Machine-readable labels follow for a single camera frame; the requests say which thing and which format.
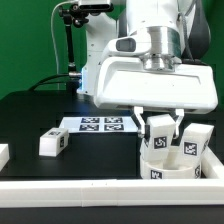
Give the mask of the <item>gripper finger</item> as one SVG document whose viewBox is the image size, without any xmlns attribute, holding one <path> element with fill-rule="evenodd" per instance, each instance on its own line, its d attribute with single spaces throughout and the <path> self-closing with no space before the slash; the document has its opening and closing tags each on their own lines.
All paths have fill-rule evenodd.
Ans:
<svg viewBox="0 0 224 224">
<path fill-rule="evenodd" d="M 143 138 L 145 136 L 145 122 L 142 118 L 143 114 L 143 108 L 134 106 L 132 109 L 132 115 L 131 118 L 134 121 L 135 125 L 137 126 L 137 133 L 140 138 Z"/>
<path fill-rule="evenodd" d="M 179 137 L 179 126 L 184 118 L 184 110 L 183 109 L 175 109 L 171 113 L 171 117 L 175 121 L 175 131 L 174 131 L 173 138 L 177 139 Z"/>
</svg>

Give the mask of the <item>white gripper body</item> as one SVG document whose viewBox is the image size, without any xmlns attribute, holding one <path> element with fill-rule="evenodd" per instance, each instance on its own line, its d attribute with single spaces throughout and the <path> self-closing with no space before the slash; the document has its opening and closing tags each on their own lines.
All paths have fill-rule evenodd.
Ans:
<svg viewBox="0 0 224 224">
<path fill-rule="evenodd" d="M 174 72 L 146 71 L 139 58 L 110 57 L 99 70 L 94 103 L 98 108 L 206 114 L 218 105 L 210 66 L 179 64 Z"/>
</svg>

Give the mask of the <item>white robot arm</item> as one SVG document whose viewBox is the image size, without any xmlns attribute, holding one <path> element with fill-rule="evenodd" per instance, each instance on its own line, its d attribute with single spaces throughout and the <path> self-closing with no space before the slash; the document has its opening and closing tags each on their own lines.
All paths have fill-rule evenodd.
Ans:
<svg viewBox="0 0 224 224">
<path fill-rule="evenodd" d="M 140 136 L 146 111 L 205 114 L 218 104 L 201 0 L 78 0 L 87 30 L 80 92 L 103 109 L 130 109 Z"/>
</svg>

